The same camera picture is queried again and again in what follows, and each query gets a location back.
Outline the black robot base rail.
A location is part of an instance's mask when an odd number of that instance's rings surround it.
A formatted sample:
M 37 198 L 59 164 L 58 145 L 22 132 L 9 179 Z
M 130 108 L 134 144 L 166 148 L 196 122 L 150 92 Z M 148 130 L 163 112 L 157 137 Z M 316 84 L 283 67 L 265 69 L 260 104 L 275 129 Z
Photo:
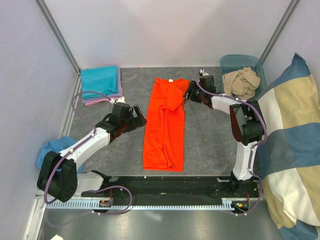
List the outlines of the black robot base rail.
M 102 192 L 83 192 L 82 197 L 111 197 L 120 204 L 211 204 L 217 199 L 253 200 L 259 196 L 257 178 L 253 191 L 235 196 L 229 188 L 230 176 L 104 176 Z

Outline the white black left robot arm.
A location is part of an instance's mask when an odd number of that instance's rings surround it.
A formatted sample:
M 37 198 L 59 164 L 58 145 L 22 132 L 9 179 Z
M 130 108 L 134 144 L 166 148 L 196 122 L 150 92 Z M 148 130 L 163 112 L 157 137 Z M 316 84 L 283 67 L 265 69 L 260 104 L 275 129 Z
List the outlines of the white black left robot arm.
M 124 133 L 145 126 L 146 118 L 138 105 L 116 102 L 111 113 L 94 125 L 92 131 L 72 146 L 59 152 L 49 151 L 39 172 L 36 186 L 63 203 L 75 194 L 93 191 L 106 196 L 110 185 L 97 171 L 79 173 L 80 166 L 101 148 Z

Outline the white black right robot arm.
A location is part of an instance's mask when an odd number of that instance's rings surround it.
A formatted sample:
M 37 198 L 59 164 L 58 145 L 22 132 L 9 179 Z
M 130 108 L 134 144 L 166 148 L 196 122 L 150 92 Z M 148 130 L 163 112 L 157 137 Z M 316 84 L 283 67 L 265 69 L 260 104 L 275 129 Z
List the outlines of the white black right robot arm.
M 253 191 L 256 183 L 253 172 L 258 145 L 262 142 L 266 125 L 257 101 L 245 101 L 215 91 L 214 77 L 200 74 L 197 81 L 190 81 L 183 97 L 195 103 L 222 111 L 229 115 L 231 132 L 237 142 L 236 159 L 230 174 L 229 191 L 235 197 Z

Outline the orange t-shirt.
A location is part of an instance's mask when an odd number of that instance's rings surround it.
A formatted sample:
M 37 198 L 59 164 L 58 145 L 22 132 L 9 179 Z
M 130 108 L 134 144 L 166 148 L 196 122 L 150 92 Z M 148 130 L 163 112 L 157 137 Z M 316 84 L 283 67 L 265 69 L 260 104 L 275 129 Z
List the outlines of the orange t-shirt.
M 156 78 L 147 108 L 143 168 L 184 170 L 185 98 L 190 81 Z

